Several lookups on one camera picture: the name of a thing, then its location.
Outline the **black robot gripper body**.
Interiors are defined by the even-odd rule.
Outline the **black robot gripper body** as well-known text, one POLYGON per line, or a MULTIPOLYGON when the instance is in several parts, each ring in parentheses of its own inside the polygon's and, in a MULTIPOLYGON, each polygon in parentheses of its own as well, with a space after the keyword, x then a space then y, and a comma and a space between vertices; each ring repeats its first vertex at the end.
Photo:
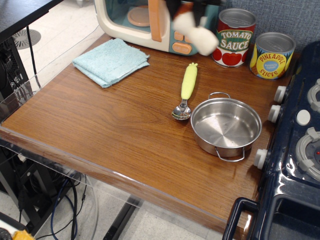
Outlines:
POLYGON ((166 0, 167 3, 182 3, 182 2, 187 2, 187 3, 201 3, 204 5, 214 5, 214 6, 219 6, 223 4, 223 0, 166 0))

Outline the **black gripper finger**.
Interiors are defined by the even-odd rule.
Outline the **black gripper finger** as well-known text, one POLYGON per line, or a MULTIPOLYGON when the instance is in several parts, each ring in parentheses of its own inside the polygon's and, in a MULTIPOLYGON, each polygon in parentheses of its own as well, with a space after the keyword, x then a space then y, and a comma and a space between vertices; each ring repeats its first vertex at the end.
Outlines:
POLYGON ((195 26, 198 27, 201 23, 201 18, 205 15, 207 4, 206 3, 194 3, 192 7, 192 13, 195 21, 195 26))
POLYGON ((166 6, 169 11, 170 17, 173 19, 175 17, 175 14, 179 10, 181 6, 180 0, 166 0, 166 6))

